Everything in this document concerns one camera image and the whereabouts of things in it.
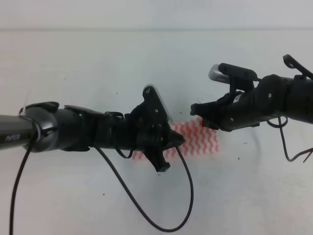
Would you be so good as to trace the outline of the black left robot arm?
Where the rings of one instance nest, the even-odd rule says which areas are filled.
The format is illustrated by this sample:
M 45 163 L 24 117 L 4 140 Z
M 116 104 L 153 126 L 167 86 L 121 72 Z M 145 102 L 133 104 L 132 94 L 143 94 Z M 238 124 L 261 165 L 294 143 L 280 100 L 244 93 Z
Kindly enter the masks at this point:
M 0 117 L 2 149 L 31 143 L 33 152 L 87 152 L 91 148 L 140 151 L 157 172 L 164 172 L 170 165 L 163 152 L 182 145 L 184 138 L 170 128 L 166 115 L 157 117 L 144 104 L 122 114 L 43 102 L 26 106 L 17 116 Z

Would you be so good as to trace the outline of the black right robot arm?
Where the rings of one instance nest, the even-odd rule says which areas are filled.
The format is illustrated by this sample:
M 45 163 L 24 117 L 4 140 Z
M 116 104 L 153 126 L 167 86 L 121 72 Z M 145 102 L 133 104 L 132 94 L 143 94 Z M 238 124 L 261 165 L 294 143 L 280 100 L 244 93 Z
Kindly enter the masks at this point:
M 225 94 L 214 102 L 191 105 L 191 115 L 203 126 L 231 132 L 258 126 L 277 117 L 313 122 L 313 82 L 278 75 L 264 77 L 248 92 Z

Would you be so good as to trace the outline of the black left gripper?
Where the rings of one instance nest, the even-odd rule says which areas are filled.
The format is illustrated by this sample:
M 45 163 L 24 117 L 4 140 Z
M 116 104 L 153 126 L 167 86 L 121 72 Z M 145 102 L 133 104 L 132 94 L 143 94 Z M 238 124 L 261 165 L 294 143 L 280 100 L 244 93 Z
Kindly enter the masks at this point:
M 131 158 L 140 151 L 157 172 L 165 172 L 170 164 L 163 156 L 161 125 L 154 124 L 145 105 L 138 105 L 129 114 L 105 112 L 97 124 L 97 146 L 115 149 L 123 158 Z M 169 146 L 179 147 L 185 143 L 182 134 L 171 130 Z

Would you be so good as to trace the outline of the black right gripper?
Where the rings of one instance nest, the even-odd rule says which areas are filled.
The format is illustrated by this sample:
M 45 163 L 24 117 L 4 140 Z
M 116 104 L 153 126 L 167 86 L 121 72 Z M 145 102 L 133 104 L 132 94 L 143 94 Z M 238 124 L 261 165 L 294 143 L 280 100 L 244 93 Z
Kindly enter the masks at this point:
M 190 115 L 200 116 L 202 127 L 212 130 L 231 132 L 259 126 L 254 95 L 250 93 L 236 93 L 234 96 L 226 94 L 215 102 L 194 103 L 190 108 Z

